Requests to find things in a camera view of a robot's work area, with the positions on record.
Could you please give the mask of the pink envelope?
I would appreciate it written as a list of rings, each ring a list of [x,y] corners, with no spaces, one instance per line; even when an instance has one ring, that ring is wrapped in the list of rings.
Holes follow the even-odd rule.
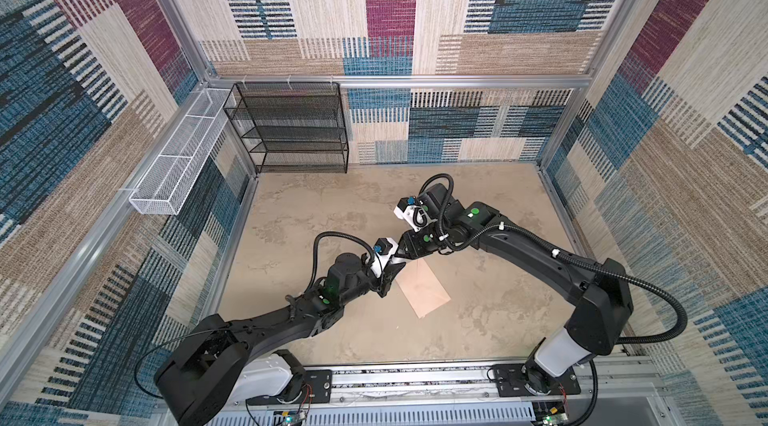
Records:
[[[396,277],[396,282],[419,319],[451,301],[424,259],[409,262]]]

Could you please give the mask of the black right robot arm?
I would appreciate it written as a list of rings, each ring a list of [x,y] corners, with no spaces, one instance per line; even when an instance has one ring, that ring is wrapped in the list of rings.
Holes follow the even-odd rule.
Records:
[[[565,325],[544,338],[520,369],[530,394],[550,393],[574,365],[605,356],[617,344],[633,311],[620,263],[590,261],[580,268],[579,256],[518,226],[483,202],[463,206],[442,184],[402,198],[394,214],[411,228],[398,243],[399,256],[415,260],[466,245],[521,268],[573,305]]]

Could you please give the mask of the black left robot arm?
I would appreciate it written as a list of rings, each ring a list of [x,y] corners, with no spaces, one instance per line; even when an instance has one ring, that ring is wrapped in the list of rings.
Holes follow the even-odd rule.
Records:
[[[247,364],[298,339],[329,329],[345,306],[369,292],[384,297],[406,265],[398,255],[382,260],[375,275],[352,253],[336,258],[323,281],[281,309],[248,319],[204,318],[154,375],[154,383],[179,425],[204,425],[225,406]]]

